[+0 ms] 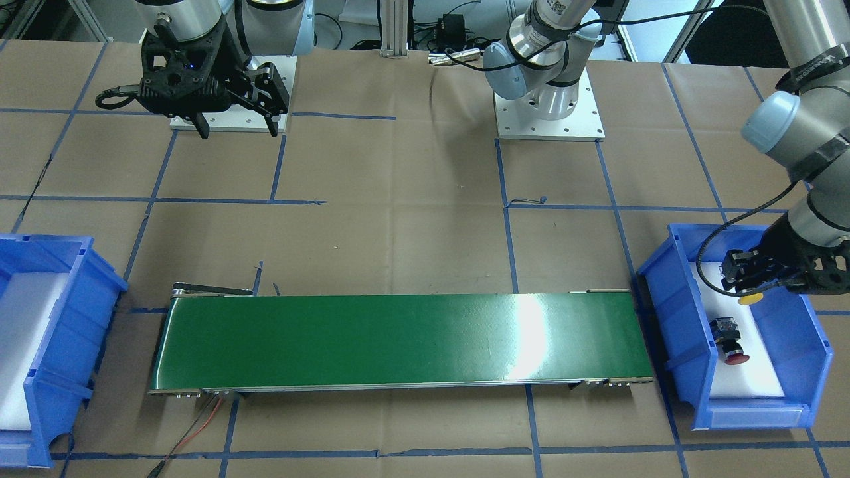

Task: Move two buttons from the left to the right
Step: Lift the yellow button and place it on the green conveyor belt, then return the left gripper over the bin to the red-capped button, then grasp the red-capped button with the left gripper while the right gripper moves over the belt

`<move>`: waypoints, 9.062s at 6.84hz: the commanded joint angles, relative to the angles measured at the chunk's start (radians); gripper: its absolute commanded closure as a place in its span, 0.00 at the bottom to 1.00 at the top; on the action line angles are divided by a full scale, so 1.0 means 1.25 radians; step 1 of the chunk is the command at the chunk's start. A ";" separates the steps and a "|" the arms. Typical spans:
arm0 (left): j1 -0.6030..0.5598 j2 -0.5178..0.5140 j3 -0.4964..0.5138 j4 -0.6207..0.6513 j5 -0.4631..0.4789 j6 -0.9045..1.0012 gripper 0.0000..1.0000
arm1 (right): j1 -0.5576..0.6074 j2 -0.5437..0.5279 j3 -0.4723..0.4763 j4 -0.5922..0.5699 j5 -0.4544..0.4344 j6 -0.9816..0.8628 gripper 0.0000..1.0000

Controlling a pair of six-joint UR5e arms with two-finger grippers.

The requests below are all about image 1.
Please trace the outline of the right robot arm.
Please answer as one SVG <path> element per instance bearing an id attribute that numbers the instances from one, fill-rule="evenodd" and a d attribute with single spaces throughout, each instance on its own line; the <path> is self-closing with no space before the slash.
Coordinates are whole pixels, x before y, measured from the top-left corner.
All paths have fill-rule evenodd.
<path id="1" fill-rule="evenodd" d="M 290 108 L 278 67 L 260 57 L 300 56 L 315 46 L 310 1 L 137 1 L 146 34 L 136 100 L 188 121 L 207 138 L 209 113 L 233 105 L 257 113 L 268 133 Z"/>

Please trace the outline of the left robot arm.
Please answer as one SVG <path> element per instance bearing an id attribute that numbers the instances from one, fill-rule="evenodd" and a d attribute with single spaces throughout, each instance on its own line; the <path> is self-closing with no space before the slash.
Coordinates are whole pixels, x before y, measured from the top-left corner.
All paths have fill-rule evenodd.
<path id="1" fill-rule="evenodd" d="M 788 72 L 747 119 L 742 136 L 811 187 L 748 250 L 732 249 L 713 290 L 748 297 L 775 287 L 848 292 L 848 12 L 841 1 L 767 1 Z M 570 88 L 601 18 L 592 1 L 534 1 L 483 53 L 492 90 L 507 100 Z"/>

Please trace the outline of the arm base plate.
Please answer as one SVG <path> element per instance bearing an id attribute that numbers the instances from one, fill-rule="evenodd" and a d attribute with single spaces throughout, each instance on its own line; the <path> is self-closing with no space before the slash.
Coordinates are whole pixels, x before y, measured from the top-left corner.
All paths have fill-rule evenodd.
<path id="1" fill-rule="evenodd" d="M 265 62 L 274 64 L 282 82 L 284 82 L 286 91 L 291 93 L 292 88 L 294 88 L 298 58 L 295 56 L 253 56 L 248 66 L 251 69 L 258 69 Z M 203 114 L 203 117 L 211 132 L 268 133 L 264 117 L 236 102 L 231 105 L 228 111 L 207 112 Z"/>
<path id="2" fill-rule="evenodd" d="M 518 100 L 497 94 L 493 100 L 501 139 L 601 141 L 606 137 L 587 70 L 577 84 L 565 88 L 545 84 Z"/>

